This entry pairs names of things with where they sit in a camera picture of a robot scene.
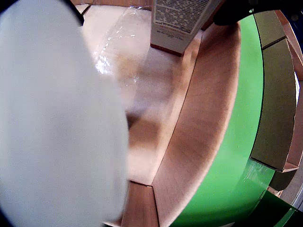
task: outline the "green surface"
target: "green surface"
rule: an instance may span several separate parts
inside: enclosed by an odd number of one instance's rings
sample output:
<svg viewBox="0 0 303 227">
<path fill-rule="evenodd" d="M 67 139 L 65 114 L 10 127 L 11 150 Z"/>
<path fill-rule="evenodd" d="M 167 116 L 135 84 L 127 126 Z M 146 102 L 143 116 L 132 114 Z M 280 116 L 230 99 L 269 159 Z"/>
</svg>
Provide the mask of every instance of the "green surface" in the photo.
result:
<svg viewBox="0 0 303 227">
<path fill-rule="evenodd" d="M 288 222 L 290 217 L 294 214 L 295 209 L 290 208 L 289 211 L 281 218 L 281 220 L 278 221 L 278 223 L 275 224 L 274 227 L 283 227 Z"/>
<path fill-rule="evenodd" d="M 172 226 L 220 226 L 247 216 L 274 170 L 249 159 L 263 96 L 263 60 L 253 16 L 241 21 L 241 62 L 234 109 L 224 140 L 196 194 Z"/>
</svg>

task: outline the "brown cardboard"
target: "brown cardboard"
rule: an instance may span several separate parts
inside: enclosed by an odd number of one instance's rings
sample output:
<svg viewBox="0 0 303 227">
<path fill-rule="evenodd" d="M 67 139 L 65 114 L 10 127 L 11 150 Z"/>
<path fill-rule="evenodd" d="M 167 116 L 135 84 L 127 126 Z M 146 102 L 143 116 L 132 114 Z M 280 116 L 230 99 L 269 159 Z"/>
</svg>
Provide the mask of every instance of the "brown cardboard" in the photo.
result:
<svg viewBox="0 0 303 227">
<path fill-rule="evenodd" d="M 258 25 L 262 49 L 285 37 L 284 30 L 274 11 L 260 12 L 254 14 L 254 17 Z"/>
<path fill-rule="evenodd" d="M 286 162 L 296 110 L 293 63 L 286 39 L 263 50 L 264 97 L 251 158 L 279 171 L 294 169 Z"/>
<path fill-rule="evenodd" d="M 269 186 L 277 191 L 284 190 L 291 182 L 296 171 L 297 170 L 286 172 L 286 173 L 281 173 L 281 172 L 275 171 L 275 174 L 274 174 L 273 178 L 271 179 Z"/>
<path fill-rule="evenodd" d="M 98 15 L 98 7 L 88 10 L 82 28 L 91 52 L 103 37 L 92 20 L 119 18 L 119 12 L 106 18 L 105 11 Z M 122 92 L 123 99 L 132 104 L 126 110 L 132 117 L 129 178 L 135 182 L 129 184 L 120 219 L 107 224 L 169 226 L 195 194 L 216 156 L 237 93 L 240 24 L 211 25 L 202 40 L 202 31 L 198 35 L 182 58 L 150 48 L 145 43 L 149 38 L 140 40 L 140 48 L 131 57 L 126 52 L 116 57 L 121 61 L 117 70 L 139 72 L 141 82 Z M 142 59 L 144 67 L 137 69 Z M 145 104 L 148 108 L 138 111 Z"/>
<path fill-rule="evenodd" d="M 185 208 L 224 138 L 237 93 L 240 43 L 239 23 L 212 24 L 203 35 L 182 111 L 152 183 L 160 226 L 169 226 Z"/>
<path fill-rule="evenodd" d="M 294 71 L 299 80 L 303 78 L 303 64 L 302 53 L 298 41 L 294 35 L 294 32 L 283 13 L 280 10 L 276 10 L 276 15 L 283 26 L 283 30 L 287 36 L 287 43 L 290 48 L 291 58 L 293 60 Z M 300 165 L 303 151 L 303 100 L 302 91 L 299 92 L 299 101 L 295 112 L 294 132 L 286 159 L 286 163 L 283 172 L 276 171 L 270 186 L 275 190 L 284 190 L 291 182 L 298 166 Z"/>
</svg>

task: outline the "cardboard panel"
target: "cardboard panel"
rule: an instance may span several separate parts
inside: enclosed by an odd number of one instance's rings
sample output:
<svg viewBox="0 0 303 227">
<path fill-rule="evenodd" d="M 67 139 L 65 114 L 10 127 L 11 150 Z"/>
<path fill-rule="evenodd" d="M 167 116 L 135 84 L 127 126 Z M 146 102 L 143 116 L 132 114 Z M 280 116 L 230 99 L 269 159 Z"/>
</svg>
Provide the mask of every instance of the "cardboard panel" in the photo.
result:
<svg viewBox="0 0 303 227">
<path fill-rule="evenodd" d="M 152 187 L 130 182 L 122 227 L 158 226 L 157 208 Z"/>
<path fill-rule="evenodd" d="M 296 170 L 287 173 L 275 172 L 269 186 L 277 191 L 284 190 L 293 179 Z"/>
<path fill-rule="evenodd" d="M 262 48 L 285 37 L 282 25 L 274 11 L 265 11 L 254 14 L 261 39 Z"/>
<path fill-rule="evenodd" d="M 286 39 L 265 49 L 263 60 L 263 108 L 251 158 L 283 171 L 296 109 L 294 69 Z"/>
<path fill-rule="evenodd" d="M 295 114 L 294 134 L 287 161 L 295 166 L 300 165 L 303 150 L 303 82 L 300 81 L 299 100 Z"/>
<path fill-rule="evenodd" d="M 74 5 L 152 6 L 152 0 L 71 0 Z"/>
<path fill-rule="evenodd" d="M 203 35 L 187 96 L 152 183 L 161 227 L 188 204 L 224 138 L 237 93 L 240 48 L 239 24 L 212 24 Z"/>
</svg>

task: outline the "white cloth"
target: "white cloth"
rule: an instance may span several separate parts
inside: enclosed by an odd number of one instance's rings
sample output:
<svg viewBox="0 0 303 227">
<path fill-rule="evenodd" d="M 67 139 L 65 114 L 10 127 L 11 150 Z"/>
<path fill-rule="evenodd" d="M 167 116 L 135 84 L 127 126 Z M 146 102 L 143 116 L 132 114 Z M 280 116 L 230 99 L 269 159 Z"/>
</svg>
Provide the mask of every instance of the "white cloth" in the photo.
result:
<svg viewBox="0 0 303 227">
<path fill-rule="evenodd" d="M 94 227 L 127 187 L 127 123 L 68 8 L 19 0 L 0 15 L 0 208 L 15 227 Z"/>
</svg>

